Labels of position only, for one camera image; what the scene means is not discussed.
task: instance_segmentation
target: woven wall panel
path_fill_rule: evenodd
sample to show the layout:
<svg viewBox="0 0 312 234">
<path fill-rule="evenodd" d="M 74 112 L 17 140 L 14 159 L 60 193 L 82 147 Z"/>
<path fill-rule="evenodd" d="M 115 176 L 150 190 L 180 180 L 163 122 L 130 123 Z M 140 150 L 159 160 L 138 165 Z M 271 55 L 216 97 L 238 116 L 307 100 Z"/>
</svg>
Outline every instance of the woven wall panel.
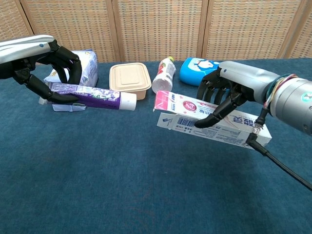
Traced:
<svg viewBox="0 0 312 234">
<path fill-rule="evenodd" d="M 20 11 L 13 0 L 1 0 L 0 12 L 0 40 L 30 35 Z"/>
<path fill-rule="evenodd" d="M 37 33 L 70 50 L 93 49 L 99 62 L 116 61 L 104 0 L 25 0 Z"/>
<path fill-rule="evenodd" d="M 196 56 L 201 0 L 116 2 L 126 61 Z"/>
<path fill-rule="evenodd" d="M 300 0 L 214 0 L 205 57 L 276 58 Z"/>
<path fill-rule="evenodd" d="M 312 12 L 301 30 L 291 58 L 312 58 Z"/>
</svg>

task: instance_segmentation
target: blue tablecloth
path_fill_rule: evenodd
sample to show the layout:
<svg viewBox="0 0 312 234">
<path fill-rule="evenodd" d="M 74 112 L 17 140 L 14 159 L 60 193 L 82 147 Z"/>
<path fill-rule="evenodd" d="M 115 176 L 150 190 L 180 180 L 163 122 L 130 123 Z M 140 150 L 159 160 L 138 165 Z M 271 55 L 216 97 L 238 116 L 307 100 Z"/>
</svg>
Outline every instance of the blue tablecloth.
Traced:
<svg viewBox="0 0 312 234">
<path fill-rule="evenodd" d="M 241 62 L 312 79 L 310 58 Z M 109 88 L 115 64 L 98 65 L 97 87 Z M 145 64 L 153 79 L 158 62 Z M 175 64 L 173 92 L 196 97 Z M 154 98 L 148 90 L 133 112 L 58 113 L 0 80 L 0 233 L 312 233 L 309 190 L 256 151 L 157 127 Z M 267 148 L 312 182 L 311 137 L 273 117 L 266 124 Z"/>
</svg>

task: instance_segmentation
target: plastic food container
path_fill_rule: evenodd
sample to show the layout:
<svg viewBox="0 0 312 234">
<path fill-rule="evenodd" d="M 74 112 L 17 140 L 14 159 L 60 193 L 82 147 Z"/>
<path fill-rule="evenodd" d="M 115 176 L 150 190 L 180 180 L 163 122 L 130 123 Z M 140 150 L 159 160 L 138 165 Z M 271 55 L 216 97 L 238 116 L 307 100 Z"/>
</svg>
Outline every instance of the plastic food container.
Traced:
<svg viewBox="0 0 312 234">
<path fill-rule="evenodd" d="M 109 88 L 111 90 L 136 94 L 137 100 L 145 98 L 146 90 L 152 86 L 151 78 L 143 63 L 125 63 L 111 67 Z"/>
</svg>

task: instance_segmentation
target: blue cartoon lunch box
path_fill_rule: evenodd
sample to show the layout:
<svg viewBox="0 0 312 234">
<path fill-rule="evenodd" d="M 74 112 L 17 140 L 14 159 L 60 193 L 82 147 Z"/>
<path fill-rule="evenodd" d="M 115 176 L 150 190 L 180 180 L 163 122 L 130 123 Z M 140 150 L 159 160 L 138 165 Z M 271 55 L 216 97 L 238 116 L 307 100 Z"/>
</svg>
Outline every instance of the blue cartoon lunch box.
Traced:
<svg viewBox="0 0 312 234">
<path fill-rule="evenodd" d="M 190 85 L 199 86 L 203 77 L 218 68 L 219 63 L 204 58 L 187 58 L 181 66 L 179 79 Z"/>
</svg>

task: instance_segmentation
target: bottle cap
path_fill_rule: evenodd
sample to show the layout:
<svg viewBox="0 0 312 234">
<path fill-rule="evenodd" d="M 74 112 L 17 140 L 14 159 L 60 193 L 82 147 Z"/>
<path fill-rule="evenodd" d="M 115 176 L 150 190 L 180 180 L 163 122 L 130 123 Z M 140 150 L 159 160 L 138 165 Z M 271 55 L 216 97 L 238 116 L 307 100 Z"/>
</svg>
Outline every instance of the bottle cap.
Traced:
<svg viewBox="0 0 312 234">
<path fill-rule="evenodd" d="M 120 92 L 120 110 L 134 111 L 137 105 L 137 95 L 132 93 Z"/>
</svg>

